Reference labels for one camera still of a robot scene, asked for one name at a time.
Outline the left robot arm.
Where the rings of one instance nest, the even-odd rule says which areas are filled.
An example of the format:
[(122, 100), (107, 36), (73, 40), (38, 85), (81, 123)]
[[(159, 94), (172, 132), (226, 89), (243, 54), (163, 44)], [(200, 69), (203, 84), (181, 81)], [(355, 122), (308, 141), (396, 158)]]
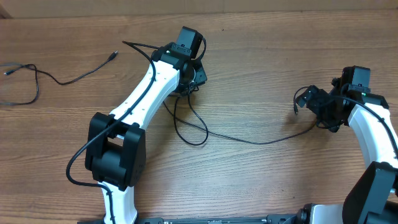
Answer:
[(189, 96), (207, 80), (201, 60), (206, 40), (182, 27), (176, 42), (156, 47), (134, 91), (110, 114), (96, 113), (89, 125), (85, 168), (101, 188), (105, 214), (99, 223), (137, 223), (134, 186), (146, 165), (146, 129), (169, 95)]

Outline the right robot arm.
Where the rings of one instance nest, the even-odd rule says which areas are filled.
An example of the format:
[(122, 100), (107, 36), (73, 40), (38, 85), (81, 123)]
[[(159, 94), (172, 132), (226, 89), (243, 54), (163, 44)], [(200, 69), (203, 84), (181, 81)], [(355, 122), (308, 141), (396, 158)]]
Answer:
[(332, 79), (331, 91), (310, 85), (294, 95), (294, 110), (308, 108), (318, 128), (335, 133), (345, 125), (354, 131), (366, 170), (344, 203), (308, 204), (289, 222), (397, 223), (397, 203), (388, 199), (397, 193), (397, 134), (386, 99), (371, 93), (370, 76), (369, 68), (345, 67)]

